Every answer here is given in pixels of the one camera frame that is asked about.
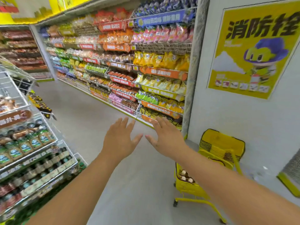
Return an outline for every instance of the poster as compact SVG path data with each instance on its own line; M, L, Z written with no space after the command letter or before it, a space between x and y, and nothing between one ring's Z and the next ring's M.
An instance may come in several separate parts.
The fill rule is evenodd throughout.
M208 87L268 99L300 33L300 0L225 9Z

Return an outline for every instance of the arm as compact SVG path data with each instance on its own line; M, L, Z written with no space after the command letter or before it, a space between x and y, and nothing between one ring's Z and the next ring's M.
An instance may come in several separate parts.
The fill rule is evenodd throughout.
M108 130L97 158L69 185L33 216L28 225L87 224L108 179L122 159L129 156L142 138L130 140L135 120L118 119Z
M161 154L178 162L229 217L241 225L298 224L300 208L256 182L221 166L189 148L181 133L166 119L152 122Z

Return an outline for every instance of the hand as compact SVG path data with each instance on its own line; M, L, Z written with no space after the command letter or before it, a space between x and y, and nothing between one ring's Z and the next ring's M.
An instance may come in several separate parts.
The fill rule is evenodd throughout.
M178 162L187 148L181 132L165 117L156 117L156 121L152 120L151 123L158 135L158 140L156 141L152 136L146 135L147 140L160 154Z
M131 140L130 133L133 130L135 120L130 122L128 126L127 122L128 117L124 118L124 120L119 118L115 124L110 126L103 142L101 154L108 156L112 162L116 162L117 164L135 150L143 136L143 134L139 134Z

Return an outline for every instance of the cart wheel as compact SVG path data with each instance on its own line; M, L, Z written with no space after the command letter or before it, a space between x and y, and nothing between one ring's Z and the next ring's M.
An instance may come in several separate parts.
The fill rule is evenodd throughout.
M221 218L220 218L220 223L222 223L222 224L227 224L227 223L225 223Z
M174 200L174 203L173 203L173 207L177 207L177 205L178 205L178 201L176 201L176 200Z

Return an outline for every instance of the right hand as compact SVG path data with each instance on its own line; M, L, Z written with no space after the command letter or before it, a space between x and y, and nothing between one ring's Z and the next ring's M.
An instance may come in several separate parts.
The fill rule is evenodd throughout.
M187 148L181 132L165 117L156 117L156 121L152 120L151 124L158 135L158 140L150 135L146 135L146 139L160 154L178 161Z

